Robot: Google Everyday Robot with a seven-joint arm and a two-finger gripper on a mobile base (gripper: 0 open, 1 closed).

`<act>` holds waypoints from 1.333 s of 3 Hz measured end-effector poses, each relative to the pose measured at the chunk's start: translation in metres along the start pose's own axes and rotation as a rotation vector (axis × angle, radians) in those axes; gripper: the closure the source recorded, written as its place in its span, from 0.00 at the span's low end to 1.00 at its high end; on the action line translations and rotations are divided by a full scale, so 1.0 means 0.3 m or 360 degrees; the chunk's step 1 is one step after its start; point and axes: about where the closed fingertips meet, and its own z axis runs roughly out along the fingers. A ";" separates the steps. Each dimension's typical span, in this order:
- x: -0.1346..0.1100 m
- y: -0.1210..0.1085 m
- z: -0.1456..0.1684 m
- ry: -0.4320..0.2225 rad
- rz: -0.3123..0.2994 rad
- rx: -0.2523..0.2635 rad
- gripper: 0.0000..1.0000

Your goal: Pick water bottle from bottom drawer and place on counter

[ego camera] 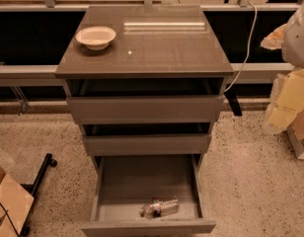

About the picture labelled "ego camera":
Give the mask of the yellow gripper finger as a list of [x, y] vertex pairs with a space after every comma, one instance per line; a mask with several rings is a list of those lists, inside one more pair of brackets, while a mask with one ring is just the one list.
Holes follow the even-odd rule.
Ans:
[[278, 74], [273, 82], [267, 121], [277, 129], [287, 129], [304, 110], [304, 69]]

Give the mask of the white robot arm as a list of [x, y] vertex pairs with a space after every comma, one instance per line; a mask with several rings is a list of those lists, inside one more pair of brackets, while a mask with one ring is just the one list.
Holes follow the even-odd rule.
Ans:
[[264, 128], [280, 133], [304, 110], [304, 1], [286, 24], [262, 40], [261, 47], [280, 49], [282, 59], [294, 66], [292, 72], [274, 80], [266, 109]]

